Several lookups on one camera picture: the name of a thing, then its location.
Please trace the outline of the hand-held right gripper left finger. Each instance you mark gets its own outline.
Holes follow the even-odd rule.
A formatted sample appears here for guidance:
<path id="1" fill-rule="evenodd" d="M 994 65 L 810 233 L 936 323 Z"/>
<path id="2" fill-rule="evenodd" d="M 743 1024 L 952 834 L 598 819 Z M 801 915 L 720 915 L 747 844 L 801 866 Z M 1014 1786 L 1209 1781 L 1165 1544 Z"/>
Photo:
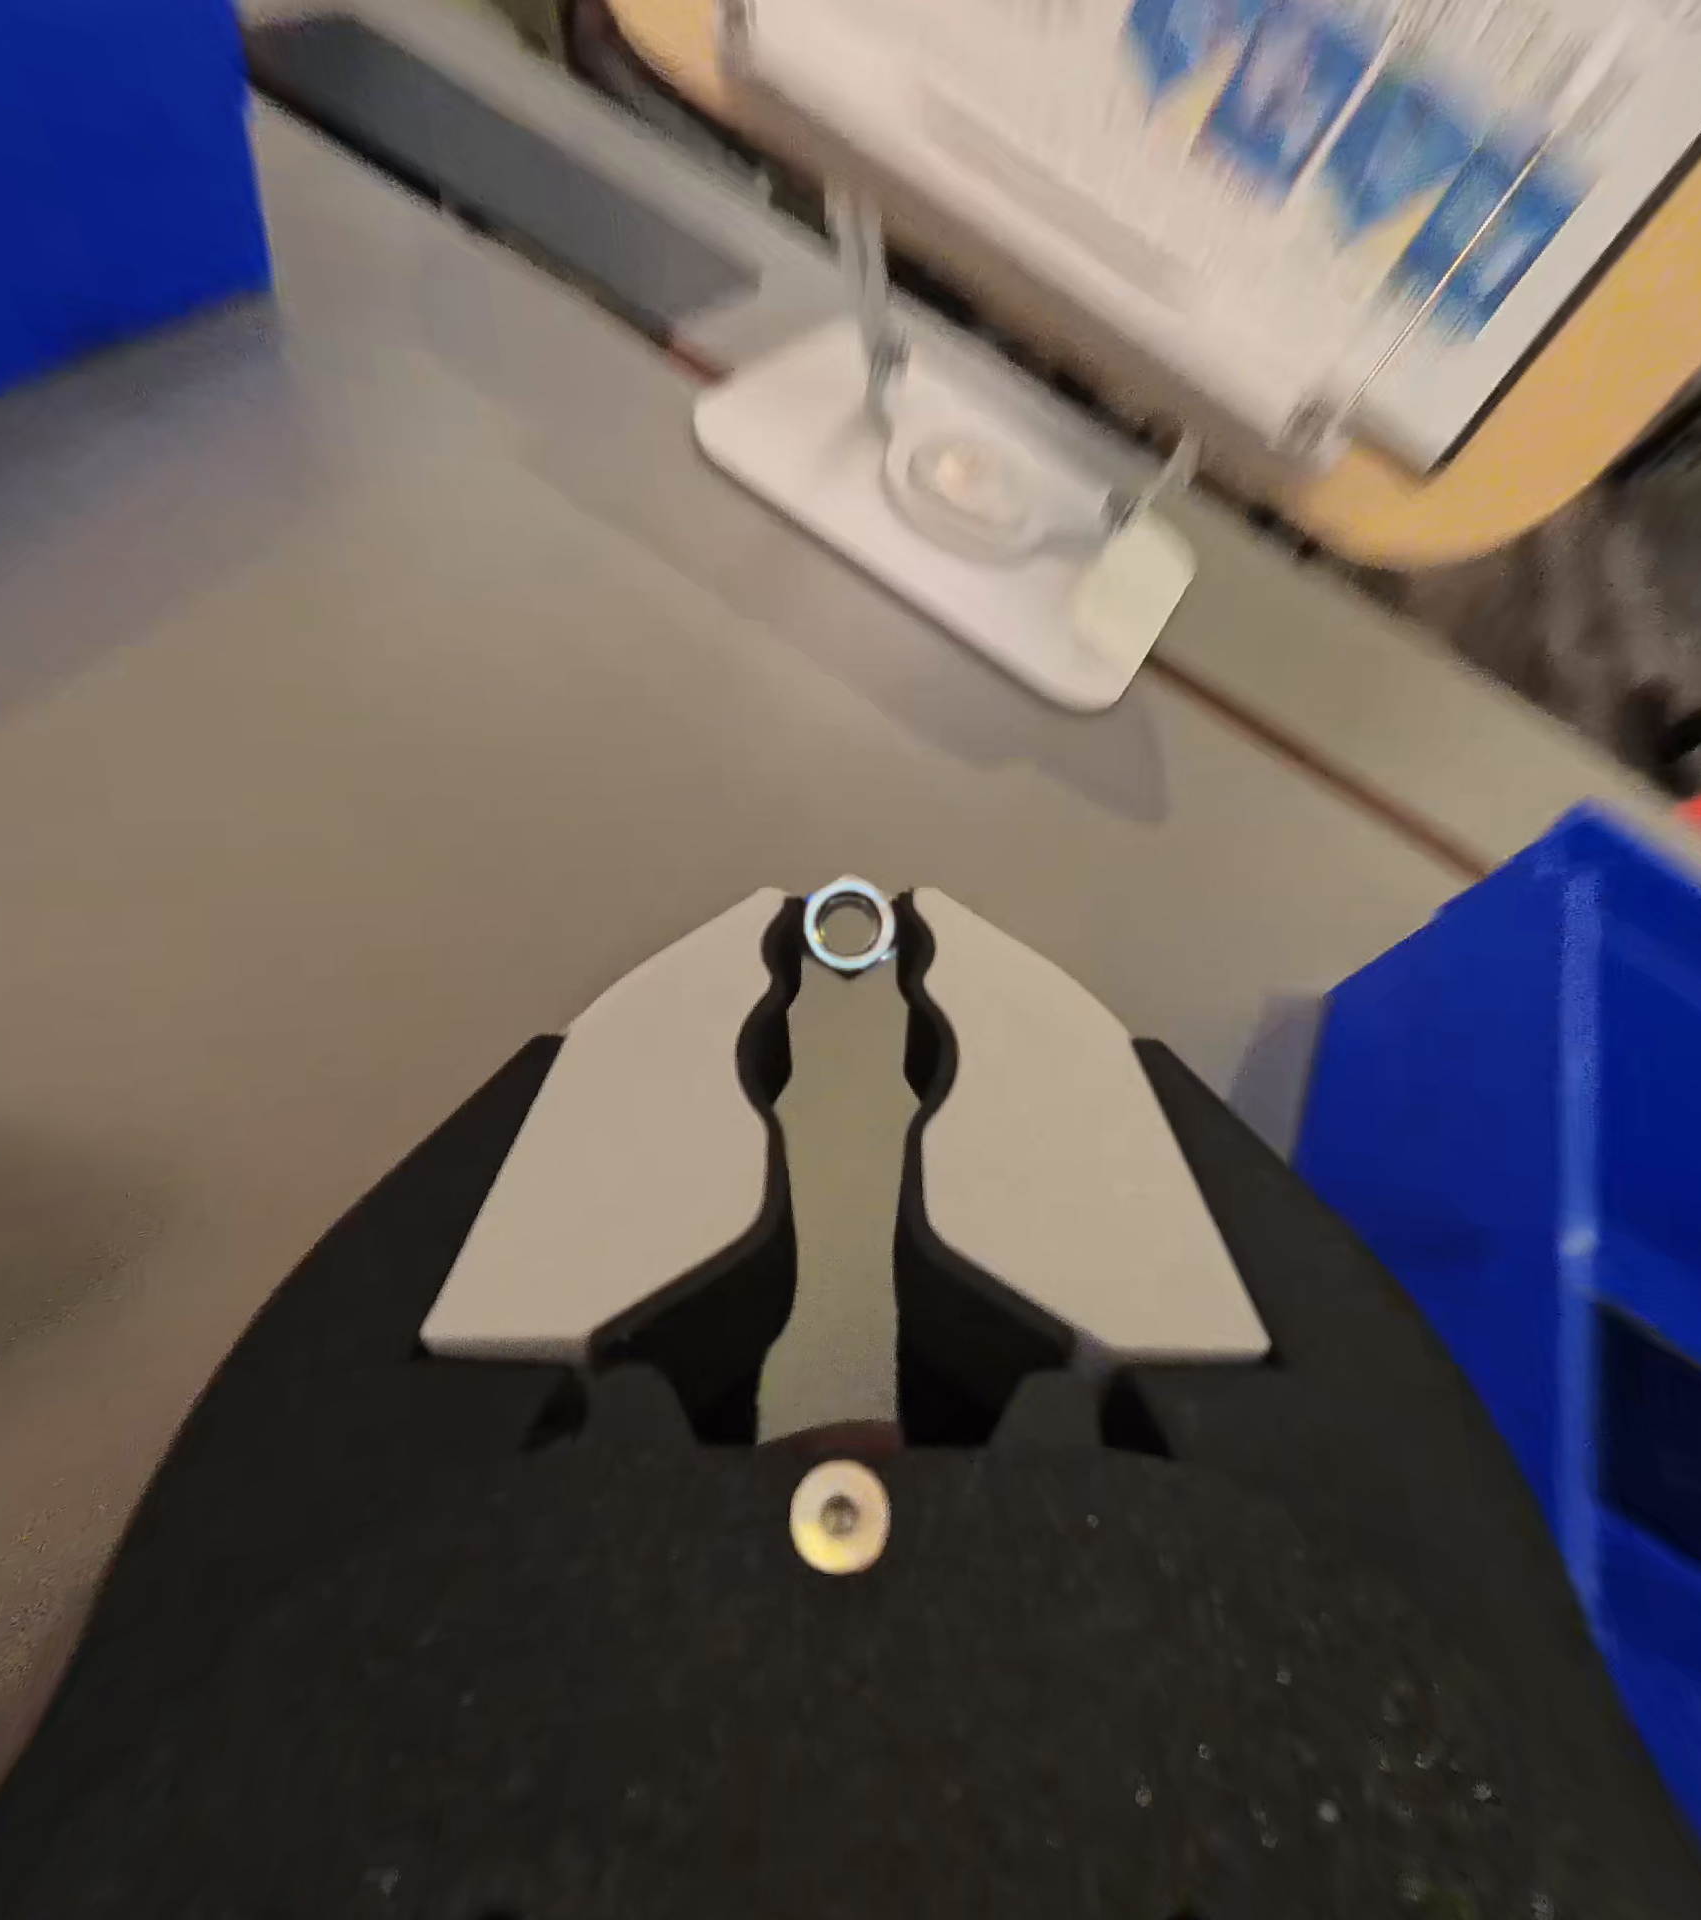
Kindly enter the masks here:
<path id="1" fill-rule="evenodd" d="M 562 1033 L 437 1292 L 437 1360 L 661 1374 L 751 1443 L 797 1294 L 777 1104 L 801 907 L 763 886 L 605 987 Z"/>

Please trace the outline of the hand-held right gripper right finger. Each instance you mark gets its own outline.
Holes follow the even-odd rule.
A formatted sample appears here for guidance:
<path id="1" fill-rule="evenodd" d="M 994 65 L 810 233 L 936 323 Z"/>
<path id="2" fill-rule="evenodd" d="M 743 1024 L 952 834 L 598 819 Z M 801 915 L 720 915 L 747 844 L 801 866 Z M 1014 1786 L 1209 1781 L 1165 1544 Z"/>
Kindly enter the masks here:
<path id="1" fill-rule="evenodd" d="M 1275 1352 L 1124 1024 L 950 893 L 896 904 L 915 1097 L 892 1241 L 898 1417 L 990 1437 L 1036 1376 L 1259 1368 Z"/>

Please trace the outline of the steel hex nut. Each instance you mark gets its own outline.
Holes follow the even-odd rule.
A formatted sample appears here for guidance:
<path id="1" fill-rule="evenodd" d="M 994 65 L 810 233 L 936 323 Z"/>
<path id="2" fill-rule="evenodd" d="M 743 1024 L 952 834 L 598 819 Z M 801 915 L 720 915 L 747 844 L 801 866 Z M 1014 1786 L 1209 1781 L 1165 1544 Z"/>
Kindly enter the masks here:
<path id="1" fill-rule="evenodd" d="M 841 977 L 889 963 L 896 948 L 892 900 L 875 881 L 854 873 L 812 890 L 801 925 L 810 957 Z"/>

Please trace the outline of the blue divided storage bin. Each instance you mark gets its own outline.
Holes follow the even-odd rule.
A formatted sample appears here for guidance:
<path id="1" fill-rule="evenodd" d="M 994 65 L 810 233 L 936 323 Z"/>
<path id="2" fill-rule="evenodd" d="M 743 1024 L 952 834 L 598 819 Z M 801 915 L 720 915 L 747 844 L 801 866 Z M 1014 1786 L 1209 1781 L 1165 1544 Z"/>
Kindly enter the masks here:
<path id="1" fill-rule="evenodd" d="M 1487 1404 L 1701 1836 L 1701 1566 L 1596 1436 L 1603 1307 L 1701 1366 L 1701 867 L 1566 813 L 1328 992 L 1294 1163 Z"/>

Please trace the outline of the grey wood-edged table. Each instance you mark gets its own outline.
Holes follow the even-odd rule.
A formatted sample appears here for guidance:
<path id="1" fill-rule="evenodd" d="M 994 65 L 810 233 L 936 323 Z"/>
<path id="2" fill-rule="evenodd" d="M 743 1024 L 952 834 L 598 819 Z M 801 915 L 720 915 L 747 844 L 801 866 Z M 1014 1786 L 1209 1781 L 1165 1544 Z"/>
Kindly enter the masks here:
<path id="1" fill-rule="evenodd" d="M 1172 679 L 1466 873 L 1484 873 L 1582 804 L 1645 831 L 1673 819 L 1662 795 L 1568 728 L 1189 485 L 1165 484 L 1137 524 L 1152 564 L 1179 558 L 1189 584 L 1175 603 L 1167 587 L 1143 587 L 1143 612 L 1162 613 L 1151 652 L 1137 637 L 1118 653 L 1100 649 L 1076 620 L 1079 587 L 1099 580 L 1104 556 L 1100 522 L 1076 543 L 1002 562 L 965 558 L 898 514 L 898 465 L 863 407 L 858 323 L 832 294 L 820 242 L 756 188 L 720 178 L 474 14 L 240 4 L 240 31 L 323 11 L 358 15 L 761 273 L 752 298 L 650 337 L 692 368 L 699 455 L 984 664 L 994 689 L 1018 689 L 1087 728 L 1147 674 Z"/>

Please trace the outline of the black table panel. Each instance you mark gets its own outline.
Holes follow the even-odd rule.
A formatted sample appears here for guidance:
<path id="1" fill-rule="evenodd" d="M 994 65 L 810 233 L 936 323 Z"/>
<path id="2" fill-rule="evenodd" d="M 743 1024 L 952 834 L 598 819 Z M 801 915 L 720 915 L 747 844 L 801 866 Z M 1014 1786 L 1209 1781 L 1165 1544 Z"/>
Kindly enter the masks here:
<path id="1" fill-rule="evenodd" d="M 258 94 L 652 340 L 761 289 L 752 266 L 356 14 L 266 19 L 241 46 Z"/>

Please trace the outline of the instruction board on white stand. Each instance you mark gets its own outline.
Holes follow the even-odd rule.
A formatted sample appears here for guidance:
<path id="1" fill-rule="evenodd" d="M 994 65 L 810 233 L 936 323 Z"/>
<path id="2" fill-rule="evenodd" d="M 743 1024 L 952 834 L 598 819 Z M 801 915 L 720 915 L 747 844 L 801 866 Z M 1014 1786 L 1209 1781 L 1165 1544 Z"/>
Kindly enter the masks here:
<path id="1" fill-rule="evenodd" d="M 609 4 L 1349 564 L 1479 560 L 1701 380 L 1701 4 Z"/>

